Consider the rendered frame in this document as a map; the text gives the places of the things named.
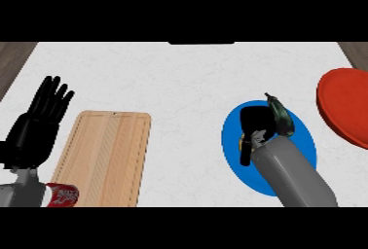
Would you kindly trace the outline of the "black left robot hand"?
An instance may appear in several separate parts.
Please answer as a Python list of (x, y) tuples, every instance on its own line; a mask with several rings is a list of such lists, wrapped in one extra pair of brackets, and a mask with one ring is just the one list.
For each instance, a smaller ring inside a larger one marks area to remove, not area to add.
[(6, 169), (38, 168), (47, 161), (75, 95), (59, 76), (47, 76), (26, 111), (19, 115), (4, 141), (0, 141), (0, 163)]

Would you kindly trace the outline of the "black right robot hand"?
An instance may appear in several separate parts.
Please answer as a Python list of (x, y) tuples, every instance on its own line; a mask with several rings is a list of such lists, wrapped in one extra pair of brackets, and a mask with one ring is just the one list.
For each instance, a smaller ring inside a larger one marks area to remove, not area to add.
[(249, 166), (251, 134), (264, 131), (261, 142), (275, 135), (276, 123), (273, 112), (267, 106), (246, 106), (239, 110), (241, 139), (239, 139), (239, 164)]

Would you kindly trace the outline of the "dark green squash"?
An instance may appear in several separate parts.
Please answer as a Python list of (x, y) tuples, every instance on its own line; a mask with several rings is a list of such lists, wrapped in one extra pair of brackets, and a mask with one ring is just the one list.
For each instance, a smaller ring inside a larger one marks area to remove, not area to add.
[(288, 110), (276, 96), (270, 95), (269, 93), (264, 93), (264, 95), (267, 97), (267, 106), (275, 117), (276, 132), (283, 137), (291, 137), (294, 134), (294, 124)]

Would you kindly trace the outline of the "blue plate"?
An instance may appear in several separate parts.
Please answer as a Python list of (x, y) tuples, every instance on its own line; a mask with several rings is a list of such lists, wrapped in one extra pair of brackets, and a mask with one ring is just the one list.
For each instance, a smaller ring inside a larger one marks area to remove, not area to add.
[[(236, 178), (243, 183), (243, 185), (251, 188), (255, 192), (266, 196), (275, 196), (272, 187), (269, 186), (267, 181), (263, 179), (261, 174), (258, 173), (254, 164), (249, 166), (242, 166), (239, 164), (239, 150), (238, 150), (238, 140), (241, 138), (242, 130), (239, 124), (239, 111), (243, 107), (248, 106), (266, 106), (266, 100), (251, 100), (239, 104), (233, 111), (229, 113), (221, 130), (221, 146), (223, 154), (229, 164), (229, 167), (236, 175)], [(313, 142), (311, 134), (307, 130), (307, 127), (300, 120), (298, 116), (288, 111), (289, 117), (294, 124), (294, 135), (289, 137), (291, 142), (294, 143), (300, 153), (304, 155), (306, 159), (310, 162), (311, 166), (316, 166), (316, 147)]]

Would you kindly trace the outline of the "red bowl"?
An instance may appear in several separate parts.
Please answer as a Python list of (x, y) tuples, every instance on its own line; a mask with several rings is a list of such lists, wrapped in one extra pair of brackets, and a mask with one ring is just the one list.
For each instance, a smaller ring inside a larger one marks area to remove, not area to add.
[(334, 133), (368, 150), (368, 72), (332, 69), (317, 83), (316, 106)]

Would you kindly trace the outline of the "wooden cutting board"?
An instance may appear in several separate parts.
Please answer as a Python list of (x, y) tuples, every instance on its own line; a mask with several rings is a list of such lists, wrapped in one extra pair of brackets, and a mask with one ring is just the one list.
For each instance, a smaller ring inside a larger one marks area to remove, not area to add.
[(78, 188), (79, 207), (136, 207), (150, 128), (147, 113), (82, 111), (51, 181)]

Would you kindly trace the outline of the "red patterned can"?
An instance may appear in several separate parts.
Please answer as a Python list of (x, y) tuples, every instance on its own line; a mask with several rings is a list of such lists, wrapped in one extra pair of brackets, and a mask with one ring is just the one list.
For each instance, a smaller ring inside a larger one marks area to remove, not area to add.
[(74, 185), (47, 183), (45, 189), (50, 191), (47, 207), (74, 207), (78, 202), (78, 188)]

